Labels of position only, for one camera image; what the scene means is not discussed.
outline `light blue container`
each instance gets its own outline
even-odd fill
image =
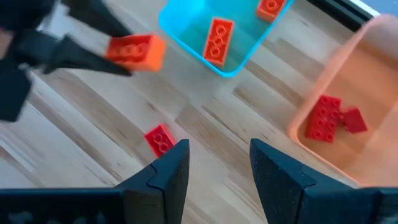
[[[225,78],[234,77],[243,68],[275,23],[293,3],[287,0],[273,23],[256,16],[260,0],[169,0],[159,15],[161,28],[187,52]],[[228,56],[223,68],[202,57],[213,17],[235,21]]]

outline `red lego brick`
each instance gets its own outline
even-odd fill
[[[272,22],[284,8],[286,0],[260,0],[256,15],[267,22]]]
[[[213,18],[203,51],[203,58],[214,65],[223,66],[231,42],[234,22]]]
[[[105,58],[135,71],[158,72],[166,51],[165,41],[154,34],[113,37]]]
[[[368,130],[365,120],[357,107],[351,107],[341,112],[341,122],[345,130],[353,134]]]
[[[173,136],[164,124],[159,125],[144,137],[158,158],[175,145]]]
[[[333,142],[337,123],[325,118],[314,119],[307,126],[306,137],[326,142]]]
[[[340,121],[341,99],[322,95],[308,116],[305,137],[333,142]]]

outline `black robotic claw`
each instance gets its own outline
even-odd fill
[[[250,160],[269,224],[398,223],[397,188],[353,189],[258,139]]]
[[[70,8],[70,16],[111,37],[132,34],[101,0],[61,0],[61,2]]]
[[[25,30],[16,52],[32,67],[43,65],[44,74],[57,68],[78,68],[131,76],[129,70],[80,47],[67,35],[58,41],[36,30]]]
[[[181,140],[115,188],[0,190],[0,223],[181,223],[189,158]]]
[[[77,68],[131,76],[124,67],[80,47],[66,34],[60,40],[37,31],[44,18],[51,20],[52,10],[59,3],[69,7],[69,14],[111,37],[132,34],[120,23],[104,5],[102,0],[0,0],[0,87],[13,80],[16,87],[0,96],[0,120],[15,121],[30,88],[25,71],[18,71],[19,65],[27,64],[43,68],[45,74],[57,68]],[[7,42],[2,40],[2,32],[12,34]]]

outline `red bricks in pink bin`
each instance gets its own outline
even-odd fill
[[[333,142],[338,123],[340,122],[341,99],[322,95],[308,116],[305,137]]]
[[[341,112],[341,122],[345,130],[353,134],[368,130],[360,110],[355,106]]]
[[[158,127],[147,133],[144,137],[158,158],[163,156],[163,154],[165,154],[175,145],[173,136],[170,134],[169,130],[164,124],[160,124]]]

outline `peach container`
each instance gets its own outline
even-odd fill
[[[357,106],[369,130],[340,126],[334,143],[307,139],[307,117],[323,94],[341,98],[342,109]],[[398,186],[398,18],[372,19],[337,51],[287,133],[359,186]]]

